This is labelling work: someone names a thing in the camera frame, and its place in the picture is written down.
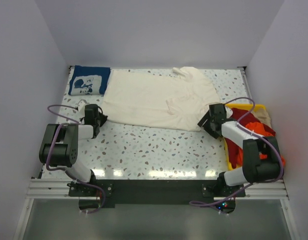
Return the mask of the cream white t shirt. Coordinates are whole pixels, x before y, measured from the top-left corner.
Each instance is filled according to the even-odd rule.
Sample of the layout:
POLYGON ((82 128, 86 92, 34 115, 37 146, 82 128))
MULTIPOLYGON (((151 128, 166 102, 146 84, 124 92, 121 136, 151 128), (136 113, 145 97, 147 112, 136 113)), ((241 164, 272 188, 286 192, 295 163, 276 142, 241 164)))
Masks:
POLYGON ((101 108, 115 123, 199 131, 198 122, 220 97, 213 83, 194 67, 158 76, 113 70, 101 108))

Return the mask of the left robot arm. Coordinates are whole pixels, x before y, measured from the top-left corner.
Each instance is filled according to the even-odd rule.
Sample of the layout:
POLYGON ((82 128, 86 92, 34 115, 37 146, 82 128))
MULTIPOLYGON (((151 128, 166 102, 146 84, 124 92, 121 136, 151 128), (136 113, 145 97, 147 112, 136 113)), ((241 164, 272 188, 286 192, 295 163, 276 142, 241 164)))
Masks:
POLYGON ((48 171, 63 171, 80 183, 80 191, 86 196, 97 192, 93 170, 78 159, 78 142, 95 139, 107 116, 100 106, 87 104, 84 117, 75 123, 48 124, 39 149, 39 160, 48 171))

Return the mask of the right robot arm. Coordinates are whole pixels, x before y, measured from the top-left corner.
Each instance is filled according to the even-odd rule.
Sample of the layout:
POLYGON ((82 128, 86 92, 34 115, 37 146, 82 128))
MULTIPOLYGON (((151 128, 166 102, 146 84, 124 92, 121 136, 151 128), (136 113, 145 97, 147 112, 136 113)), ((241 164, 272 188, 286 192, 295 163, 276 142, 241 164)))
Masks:
POLYGON ((242 121, 250 115, 248 111, 240 118, 227 116, 225 104, 209 106, 209 110, 198 122, 213 138, 224 138, 242 150, 240 167, 219 174, 213 192, 228 196, 234 187, 243 184, 271 183, 284 174, 283 160, 275 136, 266 136, 250 129, 242 121))

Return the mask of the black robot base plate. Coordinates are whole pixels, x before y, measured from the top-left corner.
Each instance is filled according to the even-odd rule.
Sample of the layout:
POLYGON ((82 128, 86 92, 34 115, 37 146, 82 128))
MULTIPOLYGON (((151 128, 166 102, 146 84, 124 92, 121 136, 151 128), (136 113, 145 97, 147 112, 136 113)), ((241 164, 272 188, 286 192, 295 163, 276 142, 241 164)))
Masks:
POLYGON ((116 205, 191 205, 232 212, 245 187, 226 186, 217 180, 106 180, 67 184, 70 197, 79 198, 81 210, 116 205))

